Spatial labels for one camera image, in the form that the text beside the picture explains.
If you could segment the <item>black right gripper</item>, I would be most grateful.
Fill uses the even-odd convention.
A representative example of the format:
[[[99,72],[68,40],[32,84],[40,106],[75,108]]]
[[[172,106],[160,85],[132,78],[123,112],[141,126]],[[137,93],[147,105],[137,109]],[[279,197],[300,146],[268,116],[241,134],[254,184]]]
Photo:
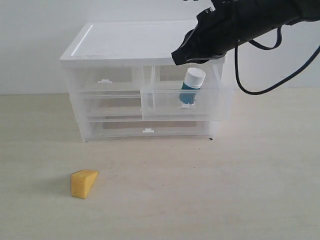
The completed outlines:
[[[235,0],[214,0],[215,9],[207,8],[197,16],[197,25],[188,31],[181,45],[171,53],[174,64],[204,64],[224,57],[235,44],[250,41],[241,33],[240,20],[233,9]]]

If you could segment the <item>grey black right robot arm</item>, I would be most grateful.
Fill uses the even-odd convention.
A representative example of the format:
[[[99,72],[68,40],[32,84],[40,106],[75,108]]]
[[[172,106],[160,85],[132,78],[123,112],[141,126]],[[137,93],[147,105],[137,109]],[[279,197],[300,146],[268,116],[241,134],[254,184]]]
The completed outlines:
[[[318,0],[214,0],[200,12],[197,25],[172,52],[177,66],[219,59],[283,25],[320,19]]]

